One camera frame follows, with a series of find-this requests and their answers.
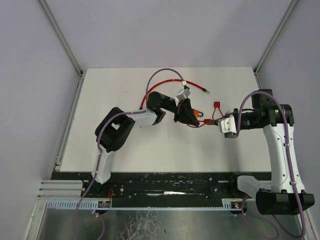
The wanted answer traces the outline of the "orange black padlock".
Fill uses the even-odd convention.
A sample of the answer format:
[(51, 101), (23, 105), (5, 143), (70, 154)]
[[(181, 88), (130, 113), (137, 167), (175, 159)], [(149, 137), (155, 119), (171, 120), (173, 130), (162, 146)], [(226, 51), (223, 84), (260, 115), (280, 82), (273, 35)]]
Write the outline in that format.
[(202, 118), (204, 116), (204, 113), (197, 109), (194, 109), (193, 112), (196, 118)]

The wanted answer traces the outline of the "red cable padlock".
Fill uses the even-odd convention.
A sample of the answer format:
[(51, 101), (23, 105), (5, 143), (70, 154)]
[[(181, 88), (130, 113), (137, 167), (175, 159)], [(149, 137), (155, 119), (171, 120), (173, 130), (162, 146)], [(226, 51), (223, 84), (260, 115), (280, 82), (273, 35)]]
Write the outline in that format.
[(214, 125), (214, 120), (211, 119), (211, 118), (206, 118), (204, 120), (198, 120), (197, 122), (198, 122), (198, 125), (196, 125), (196, 126), (195, 125), (191, 125), (191, 124), (187, 124), (187, 126), (190, 127), (190, 128), (197, 129), (197, 128), (201, 128), (203, 126), (212, 126), (212, 125)]
[(221, 117), (224, 116), (222, 110), (221, 110), (221, 102), (220, 101), (214, 101), (213, 102), (213, 113), (212, 113), (212, 119), (215, 119), (215, 114), (220, 113)]

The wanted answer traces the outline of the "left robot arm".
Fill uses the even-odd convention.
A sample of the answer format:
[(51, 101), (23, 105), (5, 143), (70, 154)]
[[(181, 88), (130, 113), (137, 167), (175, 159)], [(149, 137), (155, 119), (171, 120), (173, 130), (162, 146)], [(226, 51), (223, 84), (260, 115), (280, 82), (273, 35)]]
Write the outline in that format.
[(188, 93), (172, 98), (153, 91), (147, 97), (146, 108), (135, 111), (112, 108), (94, 132), (98, 153), (91, 173), (93, 179), (99, 184), (105, 184), (111, 178), (111, 161), (115, 152), (125, 144), (132, 129), (159, 124), (166, 111), (173, 113), (174, 122), (193, 127), (200, 126)]

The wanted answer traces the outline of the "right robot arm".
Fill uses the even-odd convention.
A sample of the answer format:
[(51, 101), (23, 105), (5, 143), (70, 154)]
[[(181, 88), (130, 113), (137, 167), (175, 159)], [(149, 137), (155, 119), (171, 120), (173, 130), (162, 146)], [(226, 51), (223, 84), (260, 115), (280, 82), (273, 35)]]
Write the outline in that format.
[(307, 193), (300, 177), (294, 147), (294, 115), (288, 104), (280, 104), (271, 89), (250, 93), (252, 111), (244, 112), (244, 105), (215, 119), (225, 138), (233, 139), (240, 131), (262, 129), (266, 138), (271, 165), (271, 183), (266, 185), (250, 174), (236, 177), (237, 189), (256, 202), (262, 215), (298, 215), (315, 204), (315, 197)]

